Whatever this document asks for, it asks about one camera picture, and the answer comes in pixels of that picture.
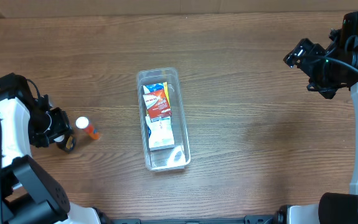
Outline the dark brown syrup bottle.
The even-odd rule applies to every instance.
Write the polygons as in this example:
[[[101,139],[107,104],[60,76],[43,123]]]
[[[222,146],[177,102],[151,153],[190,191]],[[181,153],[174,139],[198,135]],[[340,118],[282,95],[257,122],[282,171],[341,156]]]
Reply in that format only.
[[[73,134],[66,134],[54,139],[57,147],[66,153],[73,151],[76,145],[76,137]]]

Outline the orange tablet tube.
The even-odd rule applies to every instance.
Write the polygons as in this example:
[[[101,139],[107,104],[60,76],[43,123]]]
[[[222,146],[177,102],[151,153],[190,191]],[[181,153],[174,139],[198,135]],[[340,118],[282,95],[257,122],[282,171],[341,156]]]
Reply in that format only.
[[[98,140],[100,138],[100,133],[87,117],[81,116],[77,118],[75,125],[78,129],[85,131],[92,139]]]

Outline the red medicine box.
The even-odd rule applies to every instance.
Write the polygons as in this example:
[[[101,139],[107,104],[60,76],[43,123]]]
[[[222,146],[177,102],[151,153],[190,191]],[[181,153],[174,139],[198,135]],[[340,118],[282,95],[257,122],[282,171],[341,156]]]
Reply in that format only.
[[[170,103],[164,90],[157,90],[143,95],[151,122],[172,116]]]

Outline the white medicine box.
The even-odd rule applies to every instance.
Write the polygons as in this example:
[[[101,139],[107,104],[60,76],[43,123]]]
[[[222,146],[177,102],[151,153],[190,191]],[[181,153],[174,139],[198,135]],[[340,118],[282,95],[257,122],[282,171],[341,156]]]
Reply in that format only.
[[[174,146],[171,117],[151,122],[146,116],[148,126],[148,146],[151,151],[167,149]]]

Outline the clear plastic container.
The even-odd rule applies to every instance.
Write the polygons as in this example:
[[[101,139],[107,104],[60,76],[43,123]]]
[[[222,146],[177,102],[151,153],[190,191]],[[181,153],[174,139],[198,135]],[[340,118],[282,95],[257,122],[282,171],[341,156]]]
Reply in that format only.
[[[140,71],[137,88],[146,167],[151,171],[185,168],[191,154],[176,69]]]

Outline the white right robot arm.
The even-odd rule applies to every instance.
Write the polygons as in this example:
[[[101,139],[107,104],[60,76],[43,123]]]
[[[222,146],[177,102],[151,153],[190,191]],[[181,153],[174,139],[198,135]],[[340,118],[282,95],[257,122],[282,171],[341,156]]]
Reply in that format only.
[[[304,72],[307,89],[325,99],[347,88],[354,110],[355,152],[349,191],[325,193],[311,205],[284,205],[270,223],[358,223],[358,11],[344,15],[340,29],[329,34],[331,43],[324,48],[309,39],[301,39],[283,59],[289,67]]]

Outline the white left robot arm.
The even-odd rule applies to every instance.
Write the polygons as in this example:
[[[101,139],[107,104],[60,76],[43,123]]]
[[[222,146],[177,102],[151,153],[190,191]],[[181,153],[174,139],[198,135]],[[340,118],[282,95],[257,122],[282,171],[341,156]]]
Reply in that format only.
[[[0,78],[0,223],[110,223],[97,208],[70,202],[32,158],[31,146],[71,152],[76,142],[66,112],[48,95],[33,97],[32,83],[14,73]]]

